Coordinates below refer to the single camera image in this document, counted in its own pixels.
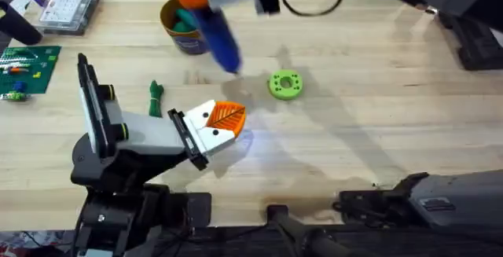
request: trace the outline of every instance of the green object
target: green object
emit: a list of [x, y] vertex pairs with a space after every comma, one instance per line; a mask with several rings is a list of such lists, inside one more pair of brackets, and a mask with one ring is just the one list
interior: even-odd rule
[[149, 116], [163, 117], [160, 111], [160, 98], [163, 96], [164, 87], [157, 84], [156, 80], [150, 83], [150, 108]]
[[269, 78], [269, 92], [277, 99], [295, 99], [300, 95], [302, 89], [302, 77], [296, 71], [282, 69], [273, 73]]
[[173, 31], [175, 32], [179, 32], [179, 33], [187, 33], [187, 32], [192, 32], [196, 29], [194, 28], [191, 28], [189, 25], [187, 25], [185, 22], [183, 21], [179, 21], [177, 22], [174, 27], [173, 27]]
[[194, 16], [186, 9], [177, 9], [174, 14], [183, 21], [185, 24], [189, 25], [193, 31], [197, 28], [196, 19]]
[[16, 91], [10, 91], [7, 94], [0, 94], [0, 100], [4, 101], [26, 101], [30, 95], [19, 93]]
[[0, 94], [7, 94], [10, 92], [16, 81], [26, 83], [26, 90], [24, 91], [26, 94], [44, 94], [49, 85], [60, 50], [60, 46], [6, 48], [0, 57], [0, 64], [9, 64], [13, 62], [29, 64], [29, 72], [15, 73], [12, 75], [0, 73]]

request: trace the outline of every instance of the clear plastic container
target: clear plastic container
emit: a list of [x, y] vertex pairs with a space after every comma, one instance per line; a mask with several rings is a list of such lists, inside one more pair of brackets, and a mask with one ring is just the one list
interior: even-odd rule
[[34, 26], [45, 34], [83, 35], [99, 0], [48, 0]]

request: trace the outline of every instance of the table surface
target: table surface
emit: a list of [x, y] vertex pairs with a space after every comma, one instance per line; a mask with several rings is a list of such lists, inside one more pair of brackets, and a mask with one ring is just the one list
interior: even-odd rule
[[[0, 230], [75, 225], [86, 194], [69, 179], [72, 148], [85, 132], [80, 52], [102, 83], [115, 85], [123, 110], [147, 113], [153, 79], [166, 88], [164, 111], [209, 99], [246, 105], [243, 132], [207, 170], [186, 162], [153, 180], [210, 192], [215, 226], [259, 224], [272, 203], [307, 222], [339, 222], [329, 210], [339, 191], [391, 188], [422, 171], [503, 166], [503, 74], [463, 71], [453, 36], [430, 15], [397, 0], [344, 0], [317, 18], [286, 10], [258, 17], [252, 1], [238, 3], [226, 8], [243, 57], [236, 79], [210, 54], [176, 49], [159, 20], [165, 1], [102, 0], [85, 36], [40, 43], [63, 46], [47, 93], [0, 103]], [[291, 0], [300, 9], [331, 2]], [[266, 88], [281, 68], [304, 79], [294, 101]]]

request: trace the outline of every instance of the green gear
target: green gear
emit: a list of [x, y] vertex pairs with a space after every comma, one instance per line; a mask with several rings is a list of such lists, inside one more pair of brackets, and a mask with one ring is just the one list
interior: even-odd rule
[[282, 69], [273, 73], [269, 78], [269, 92], [277, 99], [295, 99], [300, 95], [302, 89], [302, 77], [296, 71]]

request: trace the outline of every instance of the wood grain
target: wood grain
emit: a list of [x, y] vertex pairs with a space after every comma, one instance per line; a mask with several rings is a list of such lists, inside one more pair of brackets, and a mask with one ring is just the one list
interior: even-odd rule
[[[326, 17], [258, 17], [240, 2], [225, 8], [243, 57], [235, 79], [209, 54], [174, 47], [159, 22], [165, 1], [102, 0], [85, 36], [44, 38], [42, 46], [63, 46], [47, 93], [0, 103], [0, 230], [75, 224], [85, 195], [69, 179], [84, 133], [79, 52], [131, 112], [147, 113], [153, 79], [166, 88], [164, 110], [209, 99], [247, 106], [241, 136], [206, 171], [187, 162], [153, 180], [211, 192], [216, 226], [259, 224], [269, 203], [308, 222], [339, 222], [329, 205], [341, 190], [503, 167], [503, 75], [462, 70], [432, 16], [397, 0], [344, 0]], [[333, 2], [290, 1], [305, 10]], [[266, 80], [280, 68], [302, 75], [300, 98], [269, 95]]]

